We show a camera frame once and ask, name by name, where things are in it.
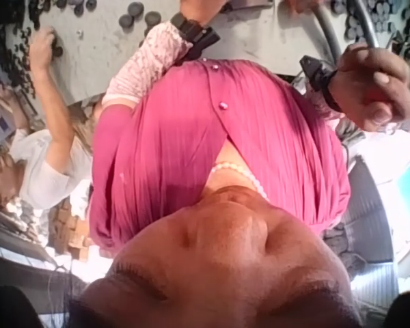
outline gray pipe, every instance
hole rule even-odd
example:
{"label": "gray pipe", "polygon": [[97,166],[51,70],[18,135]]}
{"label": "gray pipe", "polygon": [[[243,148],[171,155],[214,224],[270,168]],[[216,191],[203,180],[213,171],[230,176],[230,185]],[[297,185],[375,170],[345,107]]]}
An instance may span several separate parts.
{"label": "gray pipe", "polygon": [[337,65],[338,60],[342,55],[342,50],[340,49],[336,32],[334,31],[334,27],[329,20],[325,7],[323,5],[315,5],[313,8],[313,14],[317,18],[320,28],[327,39],[329,50],[333,55],[334,64]]}
{"label": "gray pipe", "polygon": [[366,6],[363,3],[363,0],[353,0],[355,13],[363,29],[364,38],[366,43],[370,48],[379,48],[380,44],[378,42],[377,34],[375,33],[374,25],[370,19],[369,13],[366,10]]}

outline work table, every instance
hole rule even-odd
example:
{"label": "work table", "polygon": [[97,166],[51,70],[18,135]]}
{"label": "work table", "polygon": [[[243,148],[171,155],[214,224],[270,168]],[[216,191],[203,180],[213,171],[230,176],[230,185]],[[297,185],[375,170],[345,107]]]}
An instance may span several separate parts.
{"label": "work table", "polygon": [[[86,9],[76,17],[72,7],[61,10],[52,5],[49,12],[40,16],[41,26],[55,28],[64,54],[55,58],[52,72],[67,105],[90,96],[103,93],[113,75],[139,48],[144,39],[144,18],[135,21],[129,33],[125,33],[118,20],[127,13],[131,0],[101,1],[93,12]],[[157,11],[163,21],[170,19],[179,8],[179,0],[141,0],[144,14]],[[344,39],[346,14],[336,16],[328,10],[337,33],[340,47],[346,48]],[[393,17],[400,31],[404,23]],[[33,23],[28,14],[24,27]],[[284,3],[275,1],[269,9],[248,9],[220,14],[212,23],[221,36],[214,46],[205,50],[204,57],[218,59],[248,59],[257,62],[278,74],[296,75],[301,71],[299,60],[304,55],[329,59],[329,47],[314,15],[294,15]],[[390,35],[382,33],[381,46],[387,44]],[[7,44],[13,49],[21,39],[7,32]]]}

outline pink pleated fabric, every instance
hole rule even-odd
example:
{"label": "pink pleated fabric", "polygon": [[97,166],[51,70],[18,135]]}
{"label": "pink pleated fabric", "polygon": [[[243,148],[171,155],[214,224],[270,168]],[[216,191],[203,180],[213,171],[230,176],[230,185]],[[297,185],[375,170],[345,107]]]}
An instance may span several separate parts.
{"label": "pink pleated fabric", "polygon": [[350,197],[342,149],[313,106],[249,61],[194,61],[138,104],[105,110],[94,135],[90,230],[118,251],[152,222],[195,204],[226,139],[271,203],[319,233]]}

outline button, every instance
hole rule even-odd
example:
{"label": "button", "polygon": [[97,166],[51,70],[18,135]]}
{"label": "button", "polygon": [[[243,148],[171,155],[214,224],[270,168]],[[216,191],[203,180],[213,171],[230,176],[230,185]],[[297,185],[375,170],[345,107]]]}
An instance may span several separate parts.
{"label": "button", "polygon": [[228,106],[228,104],[227,104],[226,102],[221,102],[221,103],[219,103],[219,108],[220,108],[222,111],[225,111],[226,109],[229,108],[229,106]]}

